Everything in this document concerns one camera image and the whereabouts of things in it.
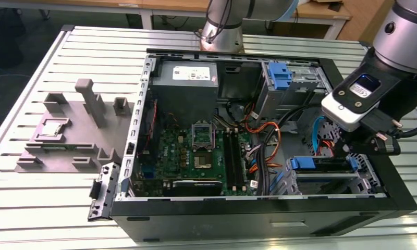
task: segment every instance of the ram slot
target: ram slot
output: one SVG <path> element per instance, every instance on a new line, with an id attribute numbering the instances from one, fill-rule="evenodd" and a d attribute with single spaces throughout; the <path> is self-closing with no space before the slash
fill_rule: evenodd
<path id="1" fill-rule="evenodd" d="M 232 133 L 232 159 L 233 159 L 233 172 L 234 172 L 234 186 L 240 189 L 244 186 L 244 171 L 241 163 L 241 149 L 238 146 L 237 132 Z"/>
<path id="2" fill-rule="evenodd" d="M 225 172 L 228 178 L 228 189 L 234 187 L 234 167 L 233 167 L 233 155 L 232 155 L 232 133 L 225 131 L 222 134 L 222 142 L 224 142 L 224 163 L 225 163 Z"/>

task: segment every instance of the blue drive bay latch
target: blue drive bay latch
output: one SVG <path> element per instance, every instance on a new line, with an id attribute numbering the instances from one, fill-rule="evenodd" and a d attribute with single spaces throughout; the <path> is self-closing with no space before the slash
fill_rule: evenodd
<path id="1" fill-rule="evenodd" d="M 292 83 L 292 72 L 286 68 L 286 64 L 280 62 L 269 63 L 268 73 L 273 80 L 276 90 L 286 90 Z"/>

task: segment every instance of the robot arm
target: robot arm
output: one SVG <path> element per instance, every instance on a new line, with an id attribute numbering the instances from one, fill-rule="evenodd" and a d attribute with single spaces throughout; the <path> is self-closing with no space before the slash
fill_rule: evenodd
<path id="1" fill-rule="evenodd" d="M 400 154 L 396 139 L 414 136 L 417 129 L 404 133 L 398 121 L 416 106 L 417 0 L 397 0 L 360 67 L 322 100 L 342 129 L 337 150 Z"/>
<path id="2" fill-rule="evenodd" d="M 290 17 L 298 0 L 210 0 L 201 32 L 205 51 L 240 52 L 242 19 L 284 20 Z"/>

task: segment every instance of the aluminum workbench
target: aluminum workbench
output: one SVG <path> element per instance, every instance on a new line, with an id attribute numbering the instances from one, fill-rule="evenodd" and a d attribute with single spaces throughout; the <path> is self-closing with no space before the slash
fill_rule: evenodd
<path id="1" fill-rule="evenodd" d="M 245 35 L 244 46 L 246 53 L 330 58 L 344 77 L 365 54 L 357 42 L 334 40 Z M 13 172 L 45 112 L 41 102 L 48 92 L 64 92 L 69 101 L 77 101 L 74 82 L 92 78 L 104 101 L 116 96 L 132 101 L 148 47 L 198 49 L 198 40 L 193 33 L 176 31 L 74 27 L 60 32 L 0 127 L 0 249 L 417 249 L 417 211 L 334 238 L 134 243 L 113 221 L 86 222 L 97 174 Z M 417 110 L 402 124 L 406 129 L 417 127 Z M 392 161 L 417 202 L 417 136 L 400 145 L 402 154 Z"/>

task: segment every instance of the power supply label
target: power supply label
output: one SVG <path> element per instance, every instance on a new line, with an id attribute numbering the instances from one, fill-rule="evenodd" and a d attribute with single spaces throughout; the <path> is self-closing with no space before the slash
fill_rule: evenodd
<path id="1" fill-rule="evenodd" d="M 176 66 L 173 68 L 173 80 L 209 81 L 210 68 Z"/>

